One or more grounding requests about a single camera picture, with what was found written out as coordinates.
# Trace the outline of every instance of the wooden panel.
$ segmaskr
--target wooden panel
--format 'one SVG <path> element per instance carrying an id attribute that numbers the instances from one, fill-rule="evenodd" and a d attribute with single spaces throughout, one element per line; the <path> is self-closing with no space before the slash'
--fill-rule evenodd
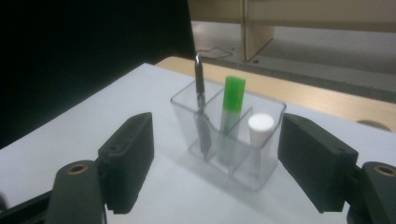
<path id="1" fill-rule="evenodd" d="M 189 0 L 193 21 L 241 23 L 243 0 Z"/>
<path id="2" fill-rule="evenodd" d="M 170 57 L 157 66 L 194 76 L 194 62 Z M 205 79 L 224 83 L 227 76 L 247 80 L 247 91 L 300 105 L 325 114 L 353 121 L 368 119 L 379 122 L 396 132 L 396 105 L 373 99 L 329 91 L 272 77 L 259 76 L 213 64 L 204 64 Z"/>
<path id="3" fill-rule="evenodd" d="M 265 25 L 396 32 L 394 0 L 247 0 L 250 19 Z"/>
<path id="4" fill-rule="evenodd" d="M 274 26 L 246 21 L 242 25 L 244 61 L 249 61 L 274 37 Z"/>

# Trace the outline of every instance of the white table surface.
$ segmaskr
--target white table surface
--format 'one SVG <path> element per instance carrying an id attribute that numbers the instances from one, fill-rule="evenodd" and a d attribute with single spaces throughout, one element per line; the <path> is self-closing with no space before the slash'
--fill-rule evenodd
<path id="1" fill-rule="evenodd" d="M 191 155 L 171 97 L 192 77 L 143 64 L 58 118 L 0 150 L 0 192 L 9 206 L 51 190 L 66 164 L 95 160 L 98 148 L 129 117 L 153 114 L 155 158 L 131 213 L 118 223 L 347 223 L 343 213 L 318 213 L 281 163 L 259 192 L 216 179 Z M 288 113 L 312 119 L 359 151 L 358 165 L 396 165 L 396 134 L 337 119 L 296 105 Z"/>

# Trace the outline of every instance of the green marker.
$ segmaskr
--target green marker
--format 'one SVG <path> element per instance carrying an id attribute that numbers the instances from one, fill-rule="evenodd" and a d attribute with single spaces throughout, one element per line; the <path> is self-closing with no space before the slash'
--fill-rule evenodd
<path id="1" fill-rule="evenodd" d="M 227 77 L 225 80 L 220 132 L 228 136 L 237 137 L 238 135 L 245 83 L 246 81 L 239 77 Z M 224 165 L 232 163 L 234 147 L 233 141 L 227 137 L 220 137 L 218 150 L 220 163 Z"/>
<path id="2" fill-rule="evenodd" d="M 232 136 L 238 135 L 234 127 L 241 117 L 246 81 L 240 77 L 226 77 L 220 131 Z"/>

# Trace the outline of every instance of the brass screw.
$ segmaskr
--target brass screw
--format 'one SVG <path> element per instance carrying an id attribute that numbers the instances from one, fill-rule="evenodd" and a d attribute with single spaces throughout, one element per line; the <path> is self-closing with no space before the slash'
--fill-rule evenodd
<path id="1" fill-rule="evenodd" d="M 81 173 L 84 173 L 86 170 L 88 170 L 88 165 L 86 164 L 77 164 L 69 168 L 67 170 L 67 173 L 69 175 L 79 175 Z"/>
<path id="2" fill-rule="evenodd" d="M 396 170 L 392 167 L 377 165 L 374 169 L 379 172 L 381 175 L 387 175 L 390 177 L 396 177 Z"/>

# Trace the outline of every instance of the wooden table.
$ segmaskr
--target wooden table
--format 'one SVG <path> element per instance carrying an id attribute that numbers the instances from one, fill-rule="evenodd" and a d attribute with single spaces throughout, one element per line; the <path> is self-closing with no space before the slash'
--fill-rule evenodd
<path id="1" fill-rule="evenodd" d="M 191 60 L 169 57 L 156 65 L 194 76 L 194 62 Z M 396 104 L 204 63 L 205 79 L 224 83 L 230 75 L 245 78 L 247 91 L 342 119 L 378 122 L 396 133 Z"/>

